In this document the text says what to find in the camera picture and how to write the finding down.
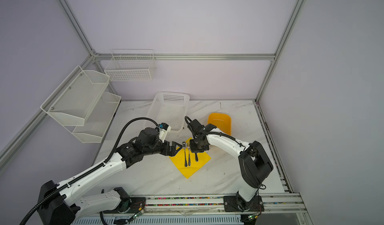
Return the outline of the silver spoon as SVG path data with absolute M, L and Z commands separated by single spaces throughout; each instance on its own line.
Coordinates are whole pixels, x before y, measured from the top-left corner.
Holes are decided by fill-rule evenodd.
M 184 150 L 184 158 L 185 158 L 184 166 L 185 166 L 185 167 L 188 167 L 187 154 L 186 154 L 187 143 L 186 143 L 186 142 L 183 142 L 183 143 L 182 143 L 182 146 L 183 146 L 183 150 Z

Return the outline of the silver fork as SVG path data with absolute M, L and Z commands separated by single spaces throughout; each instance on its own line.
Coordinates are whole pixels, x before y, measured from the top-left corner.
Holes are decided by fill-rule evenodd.
M 192 165 L 191 161 L 191 150 L 190 150 L 190 145 L 188 145 L 188 167 Z

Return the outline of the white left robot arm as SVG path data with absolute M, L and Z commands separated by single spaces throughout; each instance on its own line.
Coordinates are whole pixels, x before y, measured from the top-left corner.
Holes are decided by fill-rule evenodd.
M 70 225 L 77 219 L 101 211 L 127 211 L 131 198 L 121 187 L 100 196 L 87 197 L 85 194 L 111 176 L 142 161 L 144 156 L 175 156 L 182 146 L 166 141 L 167 133 L 163 124 L 157 128 L 145 128 L 129 142 L 116 145 L 107 158 L 82 173 L 59 183 L 46 182 L 41 186 L 34 211 L 38 212 L 44 225 Z

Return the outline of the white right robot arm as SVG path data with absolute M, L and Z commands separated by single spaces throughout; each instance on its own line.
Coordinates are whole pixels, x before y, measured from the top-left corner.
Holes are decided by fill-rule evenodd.
M 224 203 L 227 204 L 225 210 L 262 212 L 264 209 L 258 192 L 264 189 L 264 180 L 274 170 L 273 163 L 262 144 L 258 141 L 251 143 L 241 141 L 221 131 L 213 124 L 202 125 L 198 120 L 191 120 L 188 116 L 185 116 L 185 122 L 192 134 L 189 142 L 192 153 L 204 153 L 211 146 L 215 146 L 239 161 L 244 182 L 234 196 L 224 198 Z

